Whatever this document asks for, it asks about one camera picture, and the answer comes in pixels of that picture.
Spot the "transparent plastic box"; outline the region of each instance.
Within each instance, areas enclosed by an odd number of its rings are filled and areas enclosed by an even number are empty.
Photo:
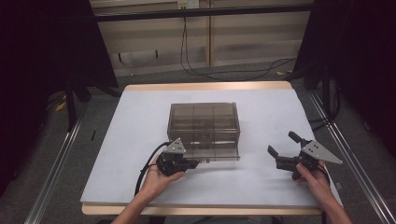
[[[239,121],[235,103],[172,104],[168,123],[170,140],[180,138],[184,158],[238,161]]]

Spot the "electrical socket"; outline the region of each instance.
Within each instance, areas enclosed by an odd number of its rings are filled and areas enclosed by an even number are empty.
[[[178,9],[187,9],[189,8],[189,2],[187,0],[179,0],[177,1]]]
[[[189,0],[188,8],[199,8],[199,0]]]

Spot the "black horizontal bar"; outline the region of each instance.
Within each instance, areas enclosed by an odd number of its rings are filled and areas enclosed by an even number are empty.
[[[278,13],[278,12],[299,12],[328,10],[340,7],[340,4],[299,4],[299,5],[279,5],[266,7],[211,7],[197,9],[178,9],[149,12],[131,12],[118,14],[96,14],[93,17],[75,17],[67,18],[68,21],[136,21],[150,19],[168,19],[184,17],[203,17],[203,16],[223,16],[223,15],[240,15],[240,14],[261,14],[261,13]]]

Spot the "person's left hand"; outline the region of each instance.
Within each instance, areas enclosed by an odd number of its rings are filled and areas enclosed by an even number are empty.
[[[151,200],[162,194],[170,183],[179,180],[182,176],[184,176],[184,172],[177,172],[170,176],[163,175],[161,171],[158,170],[156,165],[157,159],[158,155],[148,168],[145,182],[143,183],[142,189],[139,191],[139,194],[146,195]]]

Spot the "hand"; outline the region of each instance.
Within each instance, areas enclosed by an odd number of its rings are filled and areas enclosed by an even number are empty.
[[[143,183],[142,189],[139,194],[146,195],[151,200],[155,199],[158,195],[163,193],[164,190],[175,180],[179,180],[184,176],[184,172],[177,172],[174,175],[163,175],[156,165],[158,156],[153,160],[146,173],[146,179]]]
[[[324,167],[324,161],[319,161],[319,164]],[[335,200],[330,184],[326,176],[319,170],[314,170],[312,173],[302,164],[297,164],[297,170],[303,178],[296,180],[297,182],[307,182],[319,206],[325,209],[329,203],[338,203]]]

